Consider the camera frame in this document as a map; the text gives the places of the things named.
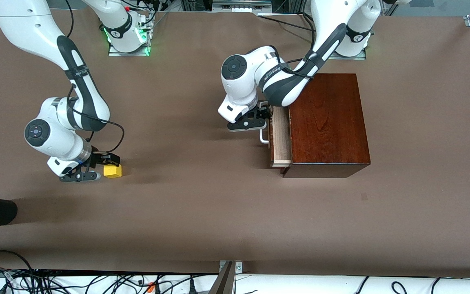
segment wooden box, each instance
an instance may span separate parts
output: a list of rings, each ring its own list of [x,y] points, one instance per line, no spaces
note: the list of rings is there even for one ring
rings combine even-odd
[[[345,178],[371,164],[355,74],[317,74],[289,107],[273,107],[272,167],[287,178]]]

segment yellow block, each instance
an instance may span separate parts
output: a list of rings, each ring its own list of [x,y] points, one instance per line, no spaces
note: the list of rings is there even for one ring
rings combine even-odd
[[[123,175],[123,166],[115,166],[113,164],[107,164],[103,166],[103,175],[107,178],[118,178]]]

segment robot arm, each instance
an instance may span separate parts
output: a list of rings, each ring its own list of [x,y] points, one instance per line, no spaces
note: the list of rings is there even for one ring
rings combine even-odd
[[[25,128],[28,144],[50,156],[47,163],[59,177],[91,159],[95,167],[96,149],[75,130],[101,130],[110,119],[110,110],[76,45],[56,26],[45,0],[0,0],[0,27],[18,48],[58,65],[77,94],[43,102],[39,115]],[[89,176],[99,178],[97,173]]]
[[[380,14],[380,3],[379,0],[312,0],[311,11],[317,36],[313,48],[295,69],[289,69],[271,46],[230,56],[224,61],[221,76],[227,95],[218,109],[222,117],[235,123],[254,108],[257,87],[270,105],[289,106],[335,50],[354,56],[366,46]]]

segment brown table surface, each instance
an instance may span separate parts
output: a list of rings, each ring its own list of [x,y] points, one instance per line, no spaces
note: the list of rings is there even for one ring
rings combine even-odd
[[[65,32],[69,13],[55,11]],[[285,20],[302,24],[298,16]],[[222,61],[262,45],[304,56],[309,33],[250,13],[171,13],[152,56],[109,58],[92,11],[72,39],[126,129],[122,178],[60,183],[23,139],[44,99],[66,95],[53,63],[0,31],[0,198],[19,216],[0,249],[35,268],[214,272],[221,259],[282,274],[470,276],[470,28],[462,18],[381,17],[356,73],[371,166],[347,179],[285,179],[257,132],[217,114]],[[101,149],[119,130],[95,135]],[[21,266],[0,256],[0,266]]]

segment floor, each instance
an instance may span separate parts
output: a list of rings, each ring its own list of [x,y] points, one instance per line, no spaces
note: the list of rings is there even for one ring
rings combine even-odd
[[[470,14],[470,0],[413,0],[400,5],[394,16],[465,16]]]

